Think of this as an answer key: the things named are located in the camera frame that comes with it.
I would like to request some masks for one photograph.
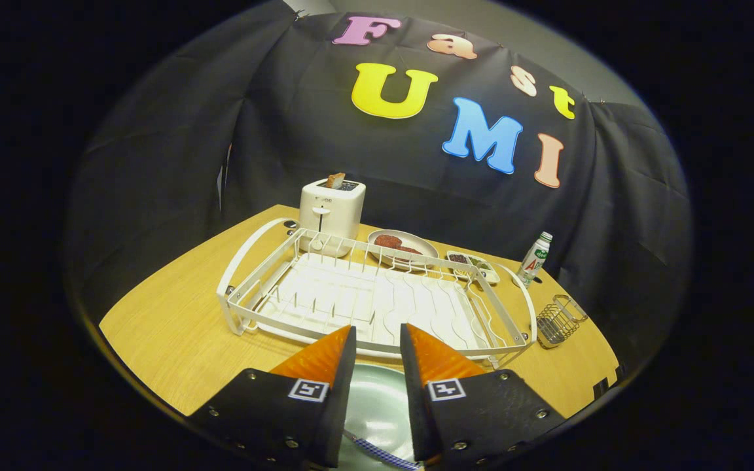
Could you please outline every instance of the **blue letter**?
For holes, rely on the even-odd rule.
[[[488,122],[478,103],[460,96],[453,98],[452,102],[458,107],[458,118],[452,129],[452,137],[442,146],[444,152],[456,157],[467,157],[470,155],[470,150],[467,149],[469,136],[477,162],[488,154],[491,147],[496,146],[494,153],[488,158],[488,165],[502,173],[514,173],[514,148],[523,125],[511,117],[502,116],[493,128],[488,128]]]

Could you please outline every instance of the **wooden table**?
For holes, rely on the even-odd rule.
[[[154,393],[182,414],[190,415],[245,368],[270,370],[303,348],[261,329],[233,334],[225,322],[215,290],[240,245],[273,218],[298,219],[298,209],[273,206],[216,235],[150,275],[126,293],[101,320],[99,328],[117,355]],[[377,227],[360,224],[359,241]],[[272,229],[246,254],[232,278],[234,286],[287,239],[287,227]],[[431,241],[439,253],[448,250],[477,254],[517,271],[520,263]],[[520,289],[499,272],[497,297],[517,327],[530,332],[529,313]],[[542,283],[529,294],[540,313],[557,294],[566,294],[545,271]],[[592,320],[581,323],[563,345],[543,349],[532,345],[520,356],[506,356],[500,368],[514,370],[563,417],[571,417],[595,399],[593,385],[616,382],[619,361]],[[360,363],[403,370],[400,360],[361,356]],[[492,370],[488,362],[482,367]]]

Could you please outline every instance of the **toaster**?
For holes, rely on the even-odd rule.
[[[302,188],[302,202],[298,209],[299,226],[347,239],[356,239],[359,233],[359,218],[363,214],[365,185],[343,180],[338,188],[327,187],[327,179],[316,180]],[[339,247],[330,241],[324,247],[318,238],[302,239],[300,248],[327,256],[344,256],[351,247]]]

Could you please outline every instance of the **bottle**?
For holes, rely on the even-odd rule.
[[[539,239],[531,246],[526,256],[523,257],[523,263],[520,265],[520,271],[517,276],[523,281],[523,284],[528,287],[533,278],[539,271],[539,268],[545,262],[548,257],[548,248],[551,245],[551,234],[544,232],[539,235]]]

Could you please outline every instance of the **white plate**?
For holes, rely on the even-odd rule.
[[[368,234],[368,243],[374,244],[374,241],[377,240],[377,237],[383,236],[383,235],[397,237],[398,239],[403,241],[403,243],[401,244],[403,245],[403,247],[409,247],[410,249],[415,249],[419,251],[419,253],[421,253],[423,256],[431,256],[432,258],[440,257],[438,254],[438,250],[436,250],[436,248],[434,248],[432,244],[430,244],[427,241],[424,241],[424,239],[414,234],[410,234],[408,232],[402,232],[402,230],[393,230],[393,229],[375,230],[371,234]],[[373,256],[374,258],[378,257],[377,254],[375,253],[371,253],[371,256]],[[380,262],[385,263],[386,265],[392,265],[392,263],[394,262],[396,268],[408,269],[410,267],[408,263],[400,262],[400,260],[398,260],[398,262],[395,262],[395,257],[388,256],[388,254],[384,254]],[[428,264],[427,268],[432,268],[432,264],[431,263]],[[423,270],[424,264],[412,263],[411,269],[412,271]]]
[[[354,364],[345,429],[406,461],[415,461],[403,373],[376,364]],[[342,438],[339,471],[398,471]]]

